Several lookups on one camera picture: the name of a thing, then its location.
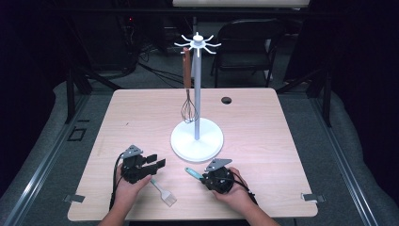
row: white round base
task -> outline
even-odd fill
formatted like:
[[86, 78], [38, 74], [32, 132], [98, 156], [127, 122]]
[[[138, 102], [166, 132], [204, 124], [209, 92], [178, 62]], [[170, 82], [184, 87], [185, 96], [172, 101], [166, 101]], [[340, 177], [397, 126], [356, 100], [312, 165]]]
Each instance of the white round base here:
[[199, 119], [199, 139], [195, 140], [195, 123], [180, 122], [173, 130], [173, 151], [190, 162], [203, 162], [215, 157], [223, 146], [223, 133], [213, 121]]

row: person's right hand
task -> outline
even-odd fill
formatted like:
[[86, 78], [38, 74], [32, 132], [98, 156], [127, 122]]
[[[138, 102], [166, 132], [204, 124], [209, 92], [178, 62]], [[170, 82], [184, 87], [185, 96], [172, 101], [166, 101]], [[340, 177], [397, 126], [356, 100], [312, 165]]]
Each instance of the person's right hand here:
[[[240, 171], [236, 168], [229, 168], [234, 174], [234, 180], [238, 182], [243, 182], [243, 184], [248, 187], [247, 182], [241, 177]], [[237, 211], [238, 213], [244, 215], [245, 211], [248, 210], [250, 206], [256, 205], [252, 199], [249, 197], [248, 192], [245, 188], [234, 183], [231, 190], [227, 194], [220, 194], [212, 190], [215, 198], [222, 201], [230, 206], [231, 209]]]

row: wooden table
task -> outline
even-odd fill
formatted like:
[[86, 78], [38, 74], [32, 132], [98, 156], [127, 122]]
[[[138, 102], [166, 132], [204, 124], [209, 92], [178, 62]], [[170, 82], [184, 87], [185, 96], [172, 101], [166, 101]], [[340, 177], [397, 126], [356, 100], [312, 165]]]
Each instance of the wooden table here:
[[173, 7], [306, 8], [310, 0], [173, 0]]
[[[231, 104], [223, 104], [223, 97], [231, 97]], [[131, 144], [143, 150], [144, 156], [157, 153], [158, 160], [167, 160], [153, 178], [177, 201], [168, 207], [159, 191], [148, 184], [127, 219], [242, 218], [184, 171], [189, 167], [204, 173], [209, 161], [186, 162], [170, 146], [170, 135], [182, 121], [184, 100], [184, 89], [114, 93], [76, 191], [86, 198], [72, 203], [70, 220], [100, 220], [106, 215], [115, 161]], [[220, 127], [224, 144], [217, 158], [232, 159], [227, 167], [240, 170], [265, 212], [273, 218], [317, 214], [315, 203], [301, 199], [301, 193], [311, 193], [311, 189], [273, 89], [202, 89], [201, 117]]]

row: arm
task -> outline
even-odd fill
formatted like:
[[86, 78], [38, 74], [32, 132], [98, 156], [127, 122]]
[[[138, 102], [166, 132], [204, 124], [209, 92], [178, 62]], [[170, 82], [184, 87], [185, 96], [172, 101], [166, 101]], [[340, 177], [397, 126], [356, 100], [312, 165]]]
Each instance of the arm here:
[[[237, 169], [230, 168], [230, 170], [241, 177], [240, 172]], [[237, 175], [234, 175], [234, 179], [240, 181]], [[247, 182], [242, 177], [241, 180], [247, 186]], [[251, 200], [247, 191], [237, 183], [234, 183], [232, 189], [227, 194], [219, 194], [215, 191], [212, 192], [217, 200], [226, 203], [231, 209], [243, 215], [251, 226], [278, 225], [275, 220], [269, 217]]]
[[[117, 175], [120, 175], [120, 167], [121, 165], [118, 166]], [[133, 185], [120, 178], [121, 176], [116, 178], [117, 183], [118, 181], [120, 182], [115, 195], [114, 205], [99, 225], [123, 225], [123, 221], [135, 203], [138, 192], [149, 183], [151, 176], [147, 175]]]

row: whisk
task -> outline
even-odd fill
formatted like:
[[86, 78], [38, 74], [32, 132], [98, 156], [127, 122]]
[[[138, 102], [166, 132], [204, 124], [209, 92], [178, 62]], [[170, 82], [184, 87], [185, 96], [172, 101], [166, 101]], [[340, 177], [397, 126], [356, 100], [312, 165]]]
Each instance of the whisk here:
[[196, 107], [190, 98], [191, 89], [191, 59], [190, 51], [187, 48], [183, 48], [183, 82], [186, 92], [186, 100], [182, 106], [182, 118], [186, 123], [191, 123], [199, 118]]

